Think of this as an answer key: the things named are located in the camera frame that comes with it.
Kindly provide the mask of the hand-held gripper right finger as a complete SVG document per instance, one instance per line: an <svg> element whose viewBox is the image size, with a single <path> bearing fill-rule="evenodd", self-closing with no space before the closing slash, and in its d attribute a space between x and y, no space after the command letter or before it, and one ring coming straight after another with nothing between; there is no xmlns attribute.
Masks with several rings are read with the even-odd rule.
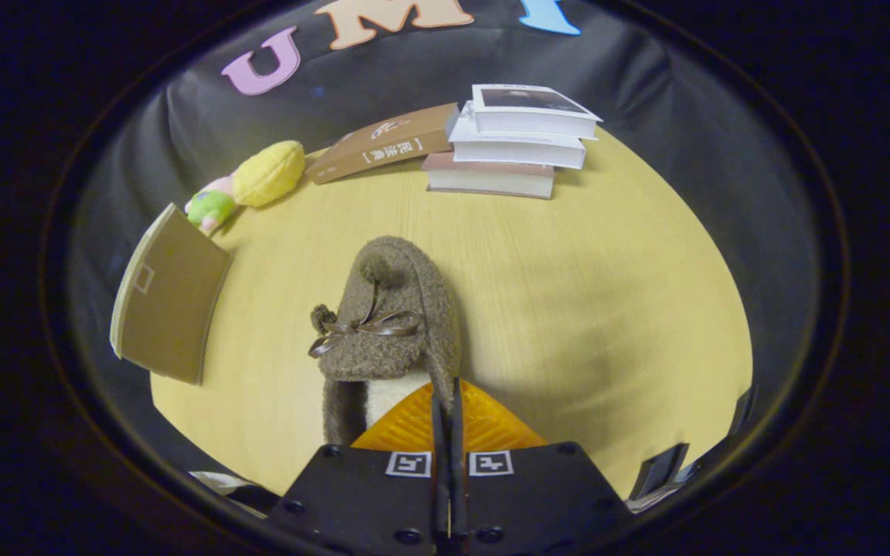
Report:
<svg viewBox="0 0 890 556"><path fill-rule="evenodd" d="M502 404L454 382L449 423L452 555L586 555L632 511L575 441L546 443Z"/></svg>

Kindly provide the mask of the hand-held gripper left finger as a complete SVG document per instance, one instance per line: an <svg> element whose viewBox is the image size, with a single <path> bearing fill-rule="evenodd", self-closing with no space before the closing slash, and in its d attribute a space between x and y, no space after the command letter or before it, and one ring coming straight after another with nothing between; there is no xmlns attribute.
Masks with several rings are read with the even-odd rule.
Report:
<svg viewBox="0 0 890 556"><path fill-rule="evenodd" d="M450 531L448 420L431 384L414 391L408 409L425 434L390 450L319 447L267 515L267 523L329 555L438 555Z"/></svg>

